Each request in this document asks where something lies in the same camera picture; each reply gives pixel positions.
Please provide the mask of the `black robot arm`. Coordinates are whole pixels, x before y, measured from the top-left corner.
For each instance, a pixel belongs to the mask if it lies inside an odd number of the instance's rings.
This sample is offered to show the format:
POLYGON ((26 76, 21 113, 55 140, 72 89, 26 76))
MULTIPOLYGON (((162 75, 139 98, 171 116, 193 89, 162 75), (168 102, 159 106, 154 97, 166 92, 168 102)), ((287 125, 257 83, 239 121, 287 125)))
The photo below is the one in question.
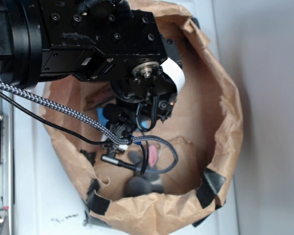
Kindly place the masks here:
POLYGON ((74 76, 108 81, 117 109, 165 121, 185 79, 151 12, 125 0, 0 0, 0 78, 21 89, 74 76))

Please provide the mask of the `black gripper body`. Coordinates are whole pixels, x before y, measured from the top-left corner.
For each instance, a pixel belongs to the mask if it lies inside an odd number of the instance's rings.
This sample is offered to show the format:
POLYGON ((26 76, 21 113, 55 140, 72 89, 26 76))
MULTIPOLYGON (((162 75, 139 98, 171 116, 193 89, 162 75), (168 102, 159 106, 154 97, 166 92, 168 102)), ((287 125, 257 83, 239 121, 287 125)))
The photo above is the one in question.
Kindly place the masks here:
MULTIPOLYGON (((182 61, 176 43, 162 39, 168 58, 182 69, 182 61)), ((171 117, 178 92, 173 81, 163 72, 161 62, 143 62, 134 67, 130 78, 111 82, 117 105, 141 131, 152 130, 157 120, 171 117)))

